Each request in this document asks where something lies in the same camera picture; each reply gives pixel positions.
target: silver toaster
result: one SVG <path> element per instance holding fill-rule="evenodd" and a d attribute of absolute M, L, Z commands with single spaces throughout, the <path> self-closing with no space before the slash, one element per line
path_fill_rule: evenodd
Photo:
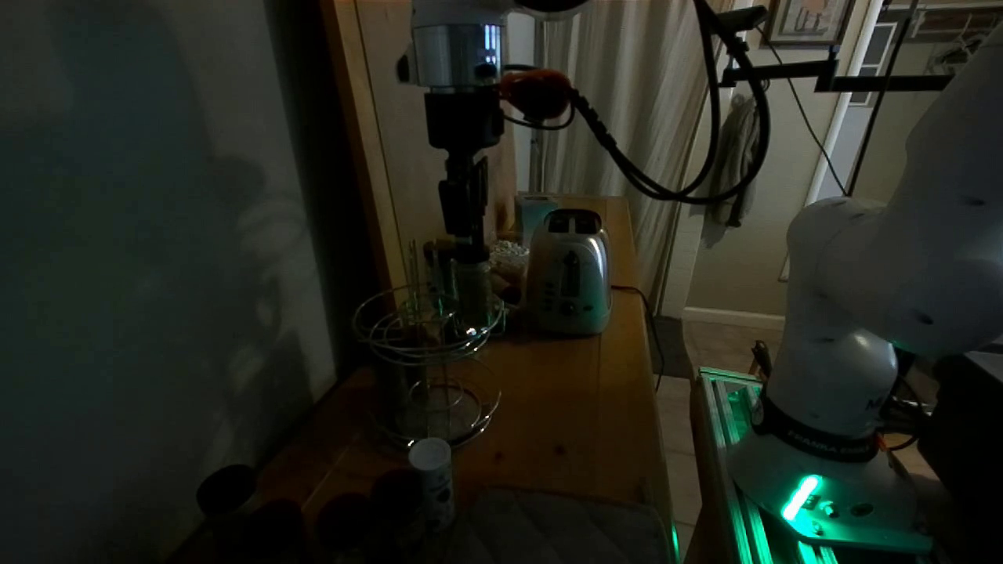
<path fill-rule="evenodd" d="M 552 210 L 537 229 L 527 312 L 537 329 L 595 335 L 609 323 L 609 241 L 592 210 Z"/>

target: green light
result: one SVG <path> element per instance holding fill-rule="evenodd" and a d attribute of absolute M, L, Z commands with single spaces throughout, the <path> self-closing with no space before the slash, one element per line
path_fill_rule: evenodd
<path fill-rule="evenodd" d="M 812 492 L 821 484 L 821 475 L 817 472 L 809 472 L 809 475 L 804 475 L 804 483 L 795 483 L 795 489 L 794 489 L 794 496 L 787 499 L 787 504 L 785 504 L 785 520 L 794 520 L 804 509 L 807 509 L 807 502 L 812 499 Z"/>

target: wooden table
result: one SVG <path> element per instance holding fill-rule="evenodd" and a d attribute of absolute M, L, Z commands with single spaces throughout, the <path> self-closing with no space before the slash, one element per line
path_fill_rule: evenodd
<path fill-rule="evenodd" d="M 640 287 L 625 199 L 569 198 L 602 212 L 611 284 Z M 611 323 L 592 338 L 506 335 L 468 369 L 502 390 L 493 426 L 455 455 L 459 502 L 510 484 L 655 509 L 670 522 L 657 448 L 647 307 L 611 290 Z M 348 492 L 403 467 L 369 443 L 373 378 L 333 388 L 309 422 L 262 467 L 261 496 L 297 502 L 308 522 Z"/>

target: toaster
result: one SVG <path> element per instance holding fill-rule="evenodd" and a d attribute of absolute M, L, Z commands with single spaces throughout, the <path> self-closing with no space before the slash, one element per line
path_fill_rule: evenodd
<path fill-rule="evenodd" d="M 552 210 L 537 229 L 527 312 L 537 329 L 595 335 L 609 323 L 609 241 L 592 210 Z"/>

